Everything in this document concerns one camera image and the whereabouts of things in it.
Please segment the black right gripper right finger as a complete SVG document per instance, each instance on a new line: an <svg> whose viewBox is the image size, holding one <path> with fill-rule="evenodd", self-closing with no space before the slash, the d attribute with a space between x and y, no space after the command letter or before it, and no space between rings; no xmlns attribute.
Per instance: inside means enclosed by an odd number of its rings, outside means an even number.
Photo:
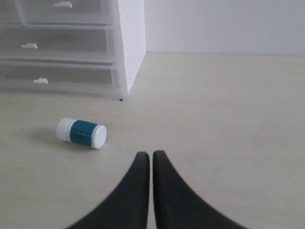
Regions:
<svg viewBox="0 0 305 229"><path fill-rule="evenodd" d="M158 229L243 229L200 198L164 151L152 157L153 201Z"/></svg>

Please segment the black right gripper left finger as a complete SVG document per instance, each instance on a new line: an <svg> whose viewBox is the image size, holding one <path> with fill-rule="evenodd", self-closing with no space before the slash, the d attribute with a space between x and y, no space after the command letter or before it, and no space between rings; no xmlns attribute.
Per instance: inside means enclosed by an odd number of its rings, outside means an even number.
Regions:
<svg viewBox="0 0 305 229"><path fill-rule="evenodd" d="M71 229L145 229L150 197L150 159L138 152L110 195Z"/></svg>

